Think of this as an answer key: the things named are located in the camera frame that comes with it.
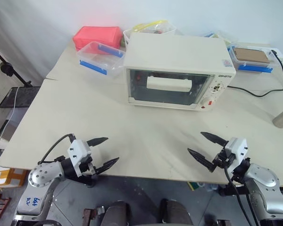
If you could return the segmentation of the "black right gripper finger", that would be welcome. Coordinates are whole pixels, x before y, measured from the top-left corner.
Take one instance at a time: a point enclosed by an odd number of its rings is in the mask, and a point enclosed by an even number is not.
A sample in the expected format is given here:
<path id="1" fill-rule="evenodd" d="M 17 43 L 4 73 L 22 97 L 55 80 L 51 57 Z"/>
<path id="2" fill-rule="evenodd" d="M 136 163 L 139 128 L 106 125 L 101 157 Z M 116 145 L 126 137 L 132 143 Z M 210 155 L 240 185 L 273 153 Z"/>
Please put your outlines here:
<path id="1" fill-rule="evenodd" d="M 213 172 L 215 170 L 215 166 L 212 162 L 208 161 L 205 156 L 198 153 L 197 151 L 194 151 L 190 148 L 187 148 L 190 155 L 201 165 L 205 166 L 210 172 Z"/>
<path id="2" fill-rule="evenodd" d="M 201 134 L 206 138 L 208 139 L 209 141 L 211 141 L 212 143 L 214 144 L 218 144 L 222 147 L 226 146 L 226 144 L 228 143 L 227 140 L 215 135 L 215 134 L 212 134 L 212 133 L 209 133 L 209 132 L 201 132 Z"/>

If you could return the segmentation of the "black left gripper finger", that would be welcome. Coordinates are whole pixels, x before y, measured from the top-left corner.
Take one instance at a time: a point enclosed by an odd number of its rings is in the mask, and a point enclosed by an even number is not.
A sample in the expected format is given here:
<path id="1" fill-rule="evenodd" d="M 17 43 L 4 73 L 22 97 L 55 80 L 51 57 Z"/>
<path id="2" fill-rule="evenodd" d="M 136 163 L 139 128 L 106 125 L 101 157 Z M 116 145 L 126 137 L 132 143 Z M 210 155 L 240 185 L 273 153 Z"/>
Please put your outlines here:
<path id="1" fill-rule="evenodd" d="M 98 137 L 87 141 L 88 146 L 97 146 L 108 140 L 108 137 Z"/>
<path id="2" fill-rule="evenodd" d="M 101 167 L 95 168 L 96 175 L 99 175 L 99 174 L 107 171 L 108 169 L 110 169 L 118 160 L 119 160 L 119 157 L 114 158 L 112 160 L 109 160 L 109 161 L 103 163 L 103 165 Z"/>

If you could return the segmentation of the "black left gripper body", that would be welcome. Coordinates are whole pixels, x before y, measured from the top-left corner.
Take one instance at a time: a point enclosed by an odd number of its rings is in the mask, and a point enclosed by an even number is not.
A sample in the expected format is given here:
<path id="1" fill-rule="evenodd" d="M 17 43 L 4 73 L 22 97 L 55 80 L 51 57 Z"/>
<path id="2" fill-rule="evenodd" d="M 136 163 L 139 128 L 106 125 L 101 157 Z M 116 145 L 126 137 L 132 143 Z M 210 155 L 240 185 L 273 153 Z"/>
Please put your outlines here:
<path id="1" fill-rule="evenodd" d="M 98 177 L 98 170 L 96 169 L 96 167 L 94 167 L 91 162 L 82 163 L 80 165 L 80 171 L 82 175 L 78 177 L 79 182 L 85 184 L 88 187 L 95 186 Z"/>

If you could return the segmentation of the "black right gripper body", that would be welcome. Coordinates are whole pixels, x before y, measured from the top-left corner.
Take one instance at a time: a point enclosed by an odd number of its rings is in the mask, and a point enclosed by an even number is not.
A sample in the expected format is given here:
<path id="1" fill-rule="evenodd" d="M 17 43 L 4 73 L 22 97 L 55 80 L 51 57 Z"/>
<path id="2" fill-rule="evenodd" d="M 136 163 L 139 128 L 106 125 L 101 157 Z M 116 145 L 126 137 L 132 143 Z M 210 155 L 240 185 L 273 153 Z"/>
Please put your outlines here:
<path id="1" fill-rule="evenodd" d="M 235 154 L 224 148 L 216 155 L 213 164 L 224 169 L 225 166 L 229 167 L 235 160 Z"/>

